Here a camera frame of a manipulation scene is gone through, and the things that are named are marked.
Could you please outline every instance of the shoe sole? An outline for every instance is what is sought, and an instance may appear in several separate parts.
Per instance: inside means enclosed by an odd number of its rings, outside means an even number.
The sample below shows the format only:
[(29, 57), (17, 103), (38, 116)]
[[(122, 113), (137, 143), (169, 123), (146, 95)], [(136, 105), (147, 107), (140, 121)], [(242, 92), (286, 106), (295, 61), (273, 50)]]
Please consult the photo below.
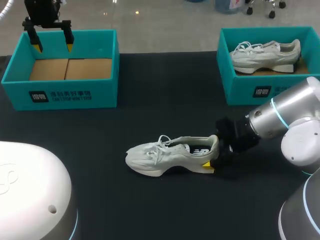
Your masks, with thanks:
[(185, 164), (185, 165), (177, 165), (177, 166), (172, 166), (167, 169), (160, 169), (160, 170), (153, 170), (153, 171), (146, 171), (146, 170), (140, 170), (140, 169), (135, 169), (131, 167), (129, 164), (127, 164), (133, 171), (143, 174), (149, 177), (160, 177), (162, 174), (164, 174), (167, 170), (173, 167), (183, 167), (185, 169), (188, 169), (191, 172), (198, 173), (198, 174), (213, 174), (215, 170), (210, 167), (203, 167), (202, 165), (193, 165), (193, 164)]
[(234, 70), (241, 74), (253, 74), (259, 69), (270, 69), (278, 73), (292, 74), (297, 70), (297, 66), (295, 63), (295, 64), (287, 64), (287, 65), (277, 65), (273, 67), (253, 67), (253, 68), (244, 68), (244, 67), (236, 67), (236, 66), (234, 67)]

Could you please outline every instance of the shoelace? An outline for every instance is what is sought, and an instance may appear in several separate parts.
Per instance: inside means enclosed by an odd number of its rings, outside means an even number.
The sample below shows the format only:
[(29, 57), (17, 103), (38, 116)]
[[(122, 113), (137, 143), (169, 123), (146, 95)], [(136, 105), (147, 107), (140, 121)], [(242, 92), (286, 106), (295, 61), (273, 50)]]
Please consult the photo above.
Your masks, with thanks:
[(233, 54), (232, 54), (232, 58), (235, 56), (235, 53), (238, 51), (238, 52), (243, 52), (243, 53), (246, 53), (248, 56), (250, 54), (253, 54), (253, 53), (262, 53), (264, 52), (265, 50), (263, 50), (261, 48), (262, 44), (253, 44), (251, 45), (250, 42), (248, 41), (243, 41), (241, 43), (239, 43), (239, 45), (235, 48), (235, 50), (233, 51)]
[[(167, 143), (163, 143), (161, 141), (162, 138), (167, 138), (168, 141)], [(156, 165), (159, 160), (160, 160), (160, 155), (161, 153), (166, 153), (168, 152), (168, 147), (167, 145), (170, 145), (171, 143), (171, 139), (166, 136), (166, 135), (161, 135), (158, 139), (158, 142), (155, 142), (155, 143), (150, 143), (149, 145), (145, 146), (143, 149), (144, 151), (146, 151), (146, 155), (149, 157), (149, 158), (153, 158), (153, 156), (156, 157), (155, 161), (154, 161), (154, 165)]]

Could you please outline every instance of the cardboard insert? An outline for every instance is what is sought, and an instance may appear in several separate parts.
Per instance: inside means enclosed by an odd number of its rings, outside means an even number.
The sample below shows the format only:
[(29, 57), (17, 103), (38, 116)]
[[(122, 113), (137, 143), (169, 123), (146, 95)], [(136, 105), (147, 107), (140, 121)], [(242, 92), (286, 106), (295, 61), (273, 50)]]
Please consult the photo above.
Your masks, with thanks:
[(63, 81), (109, 79), (111, 58), (36, 60), (30, 81)]

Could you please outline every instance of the shoe heel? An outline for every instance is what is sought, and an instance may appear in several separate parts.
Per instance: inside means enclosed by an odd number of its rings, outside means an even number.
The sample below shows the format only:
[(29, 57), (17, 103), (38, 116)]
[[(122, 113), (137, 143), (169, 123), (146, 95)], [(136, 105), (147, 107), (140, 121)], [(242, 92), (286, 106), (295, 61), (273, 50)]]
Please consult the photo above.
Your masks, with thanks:
[(294, 73), (295, 72), (295, 67), (293, 64), (288, 64), (288, 65), (278, 65), (274, 66), (271, 68), (275, 72), (279, 73)]
[(196, 165), (196, 164), (190, 164), (183, 166), (186, 169), (188, 169), (191, 172), (198, 173), (198, 174), (213, 174), (215, 172), (215, 169), (210, 166), (210, 162), (203, 165)]

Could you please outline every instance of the cardboard box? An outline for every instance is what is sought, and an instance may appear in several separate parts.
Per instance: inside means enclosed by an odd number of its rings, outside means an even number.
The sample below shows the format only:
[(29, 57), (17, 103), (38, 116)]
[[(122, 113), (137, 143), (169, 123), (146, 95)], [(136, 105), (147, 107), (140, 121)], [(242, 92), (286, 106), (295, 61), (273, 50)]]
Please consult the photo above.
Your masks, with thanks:
[[(295, 39), (299, 39), (301, 43), (303, 61), (300, 64), (305, 63), (295, 74), (277, 72), (236, 74), (229, 53), (239, 43), (244, 41), (252, 45), (271, 41), (291, 43)], [(312, 27), (304, 26), (222, 28), (217, 62), (229, 105), (261, 105), (307, 77), (320, 79), (320, 39)]]
[(43, 52), (22, 33), (2, 85), (17, 111), (114, 108), (119, 47), (115, 30), (74, 30), (69, 52), (63, 31), (38, 32)]

